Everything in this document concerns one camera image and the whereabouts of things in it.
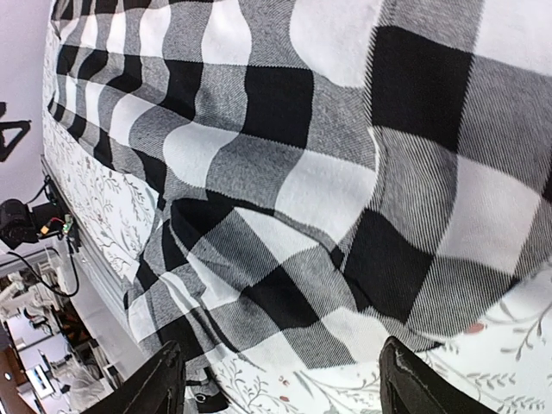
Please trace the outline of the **black white checkered shirt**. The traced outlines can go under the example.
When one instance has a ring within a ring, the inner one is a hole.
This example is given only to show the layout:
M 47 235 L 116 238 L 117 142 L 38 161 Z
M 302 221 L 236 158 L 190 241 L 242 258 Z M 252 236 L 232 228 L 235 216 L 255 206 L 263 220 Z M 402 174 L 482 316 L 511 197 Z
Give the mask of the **black white checkered shirt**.
M 456 63 L 392 52 L 406 40 L 376 24 L 477 16 L 481 29 L 528 29 L 551 23 L 550 2 L 57 1 L 52 23 L 238 16 L 265 38 L 274 24 L 367 26 L 360 114 L 347 92 L 315 103 L 306 72 L 257 65 L 229 144 L 191 123 L 161 137 L 168 120 L 146 114 L 116 137 L 129 115 L 116 120 L 122 98 L 111 107 L 93 155 L 159 196 L 124 295 L 144 354 L 177 342 L 196 391 L 227 354 L 329 368 L 379 359 L 394 336 L 418 356 L 549 260 L 551 78 L 468 60 L 466 97 Z

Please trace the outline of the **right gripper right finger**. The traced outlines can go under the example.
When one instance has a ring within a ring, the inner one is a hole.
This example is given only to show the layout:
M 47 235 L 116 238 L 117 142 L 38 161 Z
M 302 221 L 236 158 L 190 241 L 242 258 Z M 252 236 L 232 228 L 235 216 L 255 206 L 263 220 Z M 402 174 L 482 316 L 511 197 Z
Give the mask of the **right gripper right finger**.
M 394 336 L 381 349 L 379 376 L 383 414 L 492 412 L 450 385 Z

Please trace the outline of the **floral patterned table mat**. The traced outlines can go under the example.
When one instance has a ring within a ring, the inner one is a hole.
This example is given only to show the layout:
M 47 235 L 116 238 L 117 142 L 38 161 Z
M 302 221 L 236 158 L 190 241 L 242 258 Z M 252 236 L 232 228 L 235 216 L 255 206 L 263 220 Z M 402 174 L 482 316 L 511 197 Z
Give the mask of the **floral patterned table mat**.
M 276 67 L 277 71 L 311 75 L 316 93 L 347 92 L 353 110 L 361 109 L 361 58 L 368 58 L 369 29 L 322 28 L 322 23 L 274 24 L 263 37 L 256 23 L 230 22 L 146 23 L 126 28 L 95 18 L 73 19 L 63 27 L 52 23 L 47 31 L 44 63 L 43 110 L 47 165 L 71 211 L 91 235 L 91 245 L 107 260 L 107 271 L 89 278 L 127 336 L 123 294 L 137 269 L 136 257 L 155 229 L 156 190 L 140 178 L 113 171 L 93 155 L 100 132 L 109 128 L 117 101 L 119 115 L 129 121 L 116 126 L 116 137 L 129 131 L 146 114 L 161 126 L 161 137 L 177 127 L 205 132 L 229 144 L 240 138 L 246 120 L 245 76 L 248 68 Z M 414 17 L 412 22 L 376 24 L 406 40 L 407 58 L 443 58 L 445 69 L 454 63 L 465 78 L 460 92 L 470 92 L 468 60 L 490 60 L 500 68 L 551 78 L 551 23 L 529 23 L 529 28 L 498 27 L 483 22 L 437 22 Z M 161 107 L 169 88 L 166 60 L 180 61 L 185 71 L 188 112 Z M 276 367 L 272 360 L 257 366 L 227 354 L 213 365 L 217 384 L 229 400 L 224 413 L 381 413 L 377 396 L 380 381 L 376 362 L 299 371 Z M 438 349 L 422 352 L 449 384 L 491 409 L 492 413 L 551 413 L 551 264 L 537 269 L 521 285 L 491 307 L 466 333 Z

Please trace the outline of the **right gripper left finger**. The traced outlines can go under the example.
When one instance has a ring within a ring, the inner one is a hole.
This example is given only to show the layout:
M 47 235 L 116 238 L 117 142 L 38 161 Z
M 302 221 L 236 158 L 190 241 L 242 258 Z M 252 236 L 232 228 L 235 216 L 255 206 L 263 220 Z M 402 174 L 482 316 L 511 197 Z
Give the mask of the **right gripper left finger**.
M 84 414 L 180 414 L 184 407 L 185 363 L 179 344 L 170 341 Z

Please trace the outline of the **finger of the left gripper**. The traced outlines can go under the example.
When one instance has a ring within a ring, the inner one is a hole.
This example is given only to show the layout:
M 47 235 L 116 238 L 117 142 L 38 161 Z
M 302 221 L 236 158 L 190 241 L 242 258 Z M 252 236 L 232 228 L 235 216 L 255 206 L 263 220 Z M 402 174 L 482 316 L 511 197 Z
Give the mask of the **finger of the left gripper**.
M 1 150 L 0 161 L 4 163 L 22 138 L 30 131 L 32 125 L 31 120 L 20 121 L 1 121 Z M 9 140 L 6 139 L 5 132 L 15 130 L 15 135 Z

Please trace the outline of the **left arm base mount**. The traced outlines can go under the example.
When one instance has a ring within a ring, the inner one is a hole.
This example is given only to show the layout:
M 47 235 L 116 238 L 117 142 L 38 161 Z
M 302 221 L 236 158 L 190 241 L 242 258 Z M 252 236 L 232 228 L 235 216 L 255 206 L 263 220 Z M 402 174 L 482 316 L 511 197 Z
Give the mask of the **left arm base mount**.
M 1 242 L 9 249 L 57 237 L 68 240 L 70 250 L 81 246 L 76 218 L 62 199 L 50 175 L 30 202 L 8 199 L 1 203 Z

